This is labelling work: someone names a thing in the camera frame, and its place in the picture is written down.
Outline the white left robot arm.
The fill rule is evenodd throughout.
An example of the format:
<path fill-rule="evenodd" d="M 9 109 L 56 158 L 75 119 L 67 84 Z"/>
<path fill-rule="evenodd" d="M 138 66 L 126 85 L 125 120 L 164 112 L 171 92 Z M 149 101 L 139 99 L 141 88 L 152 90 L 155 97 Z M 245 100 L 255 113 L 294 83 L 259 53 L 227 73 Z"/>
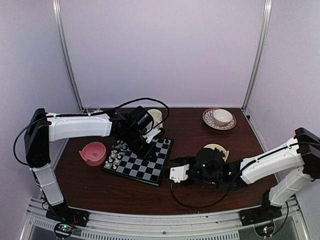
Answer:
<path fill-rule="evenodd" d="M 35 174 L 52 213 L 61 222 L 72 218 L 63 193 L 51 167 L 49 144 L 58 140 L 81 137 L 112 137 L 127 144 L 129 150 L 144 160 L 156 157 L 152 140 L 163 136 L 164 129 L 145 128 L 153 117 L 138 106 L 130 113 L 120 114 L 116 109 L 94 113 L 56 114 L 43 108 L 35 111 L 24 136 L 26 162 Z"/>

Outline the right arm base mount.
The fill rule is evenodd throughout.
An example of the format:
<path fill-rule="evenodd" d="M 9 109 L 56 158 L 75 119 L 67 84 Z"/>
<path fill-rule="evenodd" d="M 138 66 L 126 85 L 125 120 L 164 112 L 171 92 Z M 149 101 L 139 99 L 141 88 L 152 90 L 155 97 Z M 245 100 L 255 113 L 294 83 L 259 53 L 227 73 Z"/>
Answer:
<path fill-rule="evenodd" d="M 282 216 L 281 207 L 259 206 L 239 212 L 242 226 L 253 225 L 255 233 L 262 238 L 276 233 L 274 219 Z"/>

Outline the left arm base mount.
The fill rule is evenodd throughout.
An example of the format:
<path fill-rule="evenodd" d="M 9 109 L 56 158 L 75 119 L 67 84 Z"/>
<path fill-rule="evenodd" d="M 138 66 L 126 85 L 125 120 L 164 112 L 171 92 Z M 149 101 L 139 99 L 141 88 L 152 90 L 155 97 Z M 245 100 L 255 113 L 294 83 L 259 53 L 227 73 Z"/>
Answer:
<path fill-rule="evenodd" d="M 66 214 L 59 216 L 52 209 L 46 211 L 45 217 L 56 221 L 53 233 L 61 239 L 70 237 L 78 227 L 86 227 L 90 213 L 85 210 L 69 208 Z"/>

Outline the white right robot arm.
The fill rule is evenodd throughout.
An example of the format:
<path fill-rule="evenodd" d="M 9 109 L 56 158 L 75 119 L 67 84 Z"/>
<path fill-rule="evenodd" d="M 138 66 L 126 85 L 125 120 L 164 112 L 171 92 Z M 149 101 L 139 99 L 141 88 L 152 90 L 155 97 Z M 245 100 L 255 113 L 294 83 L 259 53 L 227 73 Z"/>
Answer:
<path fill-rule="evenodd" d="M 179 166 L 169 170 L 169 179 L 175 184 L 207 183 L 230 192 L 292 169 L 278 185 L 265 192 L 256 216 L 266 221 L 288 198 L 320 177 L 320 138 L 303 127 L 296 129 L 294 137 L 284 144 L 260 155 L 227 163 L 228 154 L 223 147 L 208 144 L 196 156 L 177 158 Z"/>

